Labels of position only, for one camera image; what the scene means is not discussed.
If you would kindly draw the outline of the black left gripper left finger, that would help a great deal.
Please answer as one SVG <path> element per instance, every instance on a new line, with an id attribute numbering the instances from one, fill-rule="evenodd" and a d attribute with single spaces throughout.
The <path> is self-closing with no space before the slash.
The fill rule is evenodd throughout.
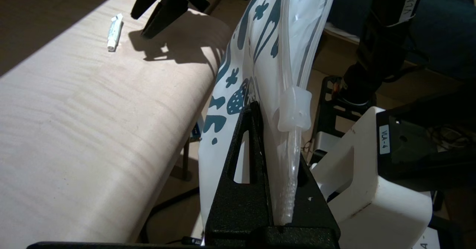
<path id="1" fill-rule="evenodd" d="M 234 181 L 245 132 L 249 135 L 250 182 Z M 260 104 L 251 102 L 239 114 L 205 227 L 206 245 L 248 245 L 252 232 L 273 223 L 264 153 Z"/>

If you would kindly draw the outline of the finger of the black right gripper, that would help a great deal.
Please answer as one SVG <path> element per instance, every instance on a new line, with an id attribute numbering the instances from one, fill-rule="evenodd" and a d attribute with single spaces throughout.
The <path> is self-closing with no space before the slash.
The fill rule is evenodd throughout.
<path id="1" fill-rule="evenodd" d="M 148 19 L 141 36 L 152 39 L 188 10 L 186 0 L 161 0 Z"/>
<path id="2" fill-rule="evenodd" d="M 157 0 L 136 0 L 131 10 L 131 17 L 133 19 L 139 19 Z M 161 17 L 162 19 L 166 16 L 163 5 L 159 3 L 156 6 L 156 9 L 152 13 L 152 18 Z"/>

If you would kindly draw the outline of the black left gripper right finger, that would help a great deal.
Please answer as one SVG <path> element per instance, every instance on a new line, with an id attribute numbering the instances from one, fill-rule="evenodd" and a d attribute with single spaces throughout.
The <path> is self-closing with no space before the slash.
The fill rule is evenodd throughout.
<path id="1" fill-rule="evenodd" d="M 299 171 L 291 222 L 282 223 L 275 216 L 275 225 L 309 228 L 338 229 L 339 226 L 311 174 L 304 157 L 300 154 Z"/>

